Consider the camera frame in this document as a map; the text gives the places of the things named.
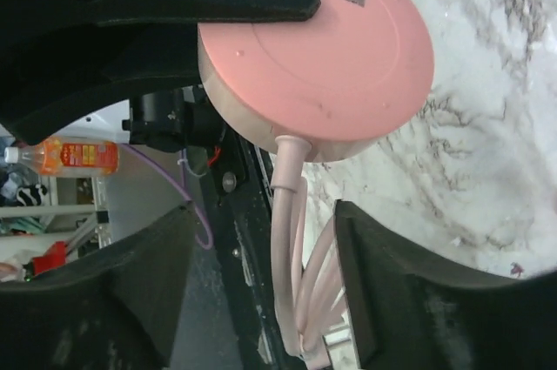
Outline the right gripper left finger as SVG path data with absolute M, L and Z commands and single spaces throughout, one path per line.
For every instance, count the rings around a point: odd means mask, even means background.
M 185 205 L 29 282 L 3 283 L 1 367 L 168 367 L 194 247 Z

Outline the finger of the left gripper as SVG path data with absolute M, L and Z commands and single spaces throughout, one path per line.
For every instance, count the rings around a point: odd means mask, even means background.
M 321 0 L 1 0 L 1 127 L 35 145 L 120 102 L 198 84 L 200 23 L 304 22 Z

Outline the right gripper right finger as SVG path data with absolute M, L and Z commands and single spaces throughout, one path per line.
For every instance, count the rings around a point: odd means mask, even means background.
M 555 368 L 554 272 L 518 280 L 463 266 L 347 201 L 333 218 L 361 368 Z

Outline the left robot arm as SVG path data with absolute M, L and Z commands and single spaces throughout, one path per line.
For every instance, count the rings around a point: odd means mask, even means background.
M 304 22 L 321 0 L 1 0 L 1 133 L 175 152 L 217 143 L 201 82 L 201 23 Z

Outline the pink round power hub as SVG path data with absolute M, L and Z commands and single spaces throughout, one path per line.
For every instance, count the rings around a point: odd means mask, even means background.
M 276 137 L 312 144 L 309 160 L 349 158 L 426 102 L 432 41 L 411 0 L 321 0 L 301 23 L 200 24 L 208 98 L 265 151 Z

